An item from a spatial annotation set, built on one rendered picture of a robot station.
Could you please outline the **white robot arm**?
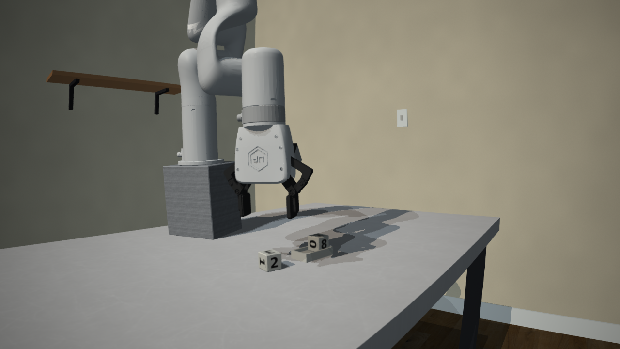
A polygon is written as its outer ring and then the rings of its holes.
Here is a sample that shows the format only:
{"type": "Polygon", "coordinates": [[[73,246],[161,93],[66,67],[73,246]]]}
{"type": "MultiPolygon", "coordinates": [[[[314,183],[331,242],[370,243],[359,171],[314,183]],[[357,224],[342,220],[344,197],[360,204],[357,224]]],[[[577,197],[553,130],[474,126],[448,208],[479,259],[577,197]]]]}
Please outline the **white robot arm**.
{"type": "Polygon", "coordinates": [[[272,47],[255,47],[243,54],[246,23],[257,12],[257,0],[191,0],[187,34],[199,44],[183,51],[178,61],[183,132],[183,148],[177,153],[182,157],[180,166],[224,163],[218,158],[216,95],[242,97],[242,113],[237,115],[242,124],[286,122],[282,53],[272,47]]]}

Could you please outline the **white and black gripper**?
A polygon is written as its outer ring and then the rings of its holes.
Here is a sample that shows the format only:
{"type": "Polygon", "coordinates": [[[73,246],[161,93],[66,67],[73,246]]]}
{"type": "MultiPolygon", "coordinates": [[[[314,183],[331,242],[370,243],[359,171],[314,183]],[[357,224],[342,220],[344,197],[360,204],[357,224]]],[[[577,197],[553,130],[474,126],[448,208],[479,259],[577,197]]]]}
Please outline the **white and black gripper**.
{"type": "Polygon", "coordinates": [[[239,127],[235,163],[223,173],[238,195],[241,217],[251,214],[250,184],[282,183],[289,193],[287,218],[292,219],[299,212],[298,193],[307,185],[313,169],[295,159],[292,133],[286,122],[250,122],[239,127]],[[296,169],[302,173],[297,183],[296,169]]]}

